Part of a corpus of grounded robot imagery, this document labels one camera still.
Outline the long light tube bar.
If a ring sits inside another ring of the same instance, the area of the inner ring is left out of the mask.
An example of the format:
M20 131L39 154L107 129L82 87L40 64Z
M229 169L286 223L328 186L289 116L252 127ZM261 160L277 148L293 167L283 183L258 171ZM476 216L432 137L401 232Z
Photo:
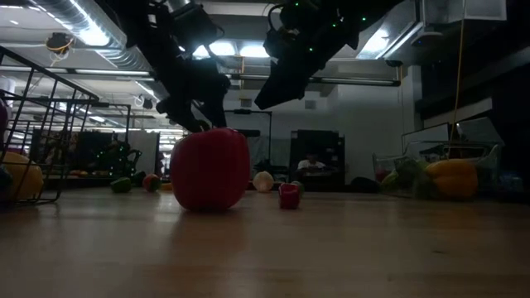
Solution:
M0 71L5 72L29 72L28 66L17 65L0 65ZM85 76L107 76L121 79L135 79L140 81L153 81L154 77L146 71L136 70L92 70L92 69L72 69L72 68L46 68L53 74L61 75L85 75ZM265 81L268 79L267 74L225 74L228 79L232 80L252 80ZM398 87L401 85L400 80L396 79L366 79L366 78L338 78L338 77L310 77L310 84L344 84L344 85L363 85L363 86L385 86Z

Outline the clear plastic container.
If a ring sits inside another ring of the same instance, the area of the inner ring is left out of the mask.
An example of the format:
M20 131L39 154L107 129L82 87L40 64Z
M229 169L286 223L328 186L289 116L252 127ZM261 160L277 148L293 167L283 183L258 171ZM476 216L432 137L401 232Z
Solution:
M478 174L479 187L474 196L462 199L441 195L432 181L434 186L433 197L426 200L469 201L478 194L489 195L499 190L501 150L502 146L495 142L415 141L406 145L405 152L400 156L373 155L373 169L374 174L377 168L393 171L406 159L417 161L424 170L431 163L437 161L450 159L467 160L475 165ZM381 189L381 191L388 195L413 198L410 191L401 190L400 188L391 191Z

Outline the bright ceiling light panel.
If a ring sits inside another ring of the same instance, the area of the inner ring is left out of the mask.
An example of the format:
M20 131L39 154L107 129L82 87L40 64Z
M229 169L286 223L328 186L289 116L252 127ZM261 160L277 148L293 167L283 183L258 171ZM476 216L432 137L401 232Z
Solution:
M209 45L210 51L217 56L241 56L245 58L268 58L262 41L220 40Z

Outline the white garlic bulb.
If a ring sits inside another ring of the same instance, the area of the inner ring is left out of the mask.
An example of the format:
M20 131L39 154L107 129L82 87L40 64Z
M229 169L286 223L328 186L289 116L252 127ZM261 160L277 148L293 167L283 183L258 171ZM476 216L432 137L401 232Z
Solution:
M253 177L253 186L257 192L267 193L271 191L274 186L274 178L267 171L258 172Z

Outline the orange citrus fruit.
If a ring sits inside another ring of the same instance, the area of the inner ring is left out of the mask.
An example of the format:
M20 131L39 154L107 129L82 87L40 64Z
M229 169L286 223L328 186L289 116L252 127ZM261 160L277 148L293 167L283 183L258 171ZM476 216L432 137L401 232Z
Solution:
M8 199L0 203L14 202L21 199L33 199L41 192L44 180L41 168L27 157L15 152L0 151L0 166L5 166L12 175L12 186Z

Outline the green pea pod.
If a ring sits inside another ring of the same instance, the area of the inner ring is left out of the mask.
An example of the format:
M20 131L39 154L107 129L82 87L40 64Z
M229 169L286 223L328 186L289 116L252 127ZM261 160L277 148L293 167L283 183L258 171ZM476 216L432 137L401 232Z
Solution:
M391 171L381 182L381 189L385 191L398 190L400 188L400 175L396 170Z

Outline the white partition panel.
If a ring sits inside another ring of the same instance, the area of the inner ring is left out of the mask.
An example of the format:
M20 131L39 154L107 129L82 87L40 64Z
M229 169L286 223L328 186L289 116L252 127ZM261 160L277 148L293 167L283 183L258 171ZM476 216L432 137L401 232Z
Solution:
M159 133L130 130L128 144L133 150L141 152L137 160L136 172L144 171L146 174L154 174L158 163Z

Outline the black frame clamp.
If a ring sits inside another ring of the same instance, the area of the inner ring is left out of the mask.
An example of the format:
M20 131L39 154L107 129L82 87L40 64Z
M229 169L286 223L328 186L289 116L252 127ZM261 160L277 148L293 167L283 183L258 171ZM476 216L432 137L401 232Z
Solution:
M380 191L380 184L366 177L355 177L349 186L354 193L377 194Z

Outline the small green pepper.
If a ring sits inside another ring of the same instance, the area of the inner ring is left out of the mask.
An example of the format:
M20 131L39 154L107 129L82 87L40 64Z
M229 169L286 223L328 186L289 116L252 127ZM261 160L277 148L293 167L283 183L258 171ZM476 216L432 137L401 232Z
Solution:
M111 191L116 194L128 193L132 189L132 182L127 177L121 177L110 184Z

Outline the large red bell pepper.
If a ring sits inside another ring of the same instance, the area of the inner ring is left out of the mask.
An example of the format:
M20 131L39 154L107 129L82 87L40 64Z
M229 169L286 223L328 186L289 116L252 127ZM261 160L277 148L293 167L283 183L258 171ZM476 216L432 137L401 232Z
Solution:
M192 133L172 150L172 191L189 211L230 209L243 197L249 179L247 139L232 128Z

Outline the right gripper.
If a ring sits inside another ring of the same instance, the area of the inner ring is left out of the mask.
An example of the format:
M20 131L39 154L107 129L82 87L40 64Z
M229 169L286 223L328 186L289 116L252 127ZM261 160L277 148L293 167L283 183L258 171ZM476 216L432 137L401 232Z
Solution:
M358 45L364 13L354 0L286 0L269 9L267 21L264 49L277 61L254 100L261 110L302 99L327 60Z

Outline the person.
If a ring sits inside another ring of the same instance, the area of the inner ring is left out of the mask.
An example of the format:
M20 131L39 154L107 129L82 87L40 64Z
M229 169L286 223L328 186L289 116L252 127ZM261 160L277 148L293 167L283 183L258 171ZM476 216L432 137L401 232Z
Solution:
M306 158L297 164L297 171L323 171L326 164L319 161L318 155L315 153L306 153Z

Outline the small orange-red tomato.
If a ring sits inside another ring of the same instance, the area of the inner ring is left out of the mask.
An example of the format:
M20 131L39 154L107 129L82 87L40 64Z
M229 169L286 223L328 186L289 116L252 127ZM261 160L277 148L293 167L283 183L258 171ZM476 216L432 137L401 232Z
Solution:
M146 175L142 180L142 188L147 192L156 192L161 187L161 179L158 175Z

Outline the yellow bell pepper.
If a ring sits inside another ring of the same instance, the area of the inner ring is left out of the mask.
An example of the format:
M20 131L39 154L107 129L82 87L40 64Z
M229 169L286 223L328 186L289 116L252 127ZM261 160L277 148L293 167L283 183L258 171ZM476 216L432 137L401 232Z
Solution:
M441 195L452 198L470 198L479 187L475 165L463 159L431 163L425 169Z

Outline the black yellow ceiling reel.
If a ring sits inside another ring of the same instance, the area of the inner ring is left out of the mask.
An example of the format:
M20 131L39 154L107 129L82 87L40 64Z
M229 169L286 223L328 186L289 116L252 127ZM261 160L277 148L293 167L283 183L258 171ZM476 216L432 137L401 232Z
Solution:
M53 32L45 41L45 47L57 55L65 55L74 44L75 39L63 32Z

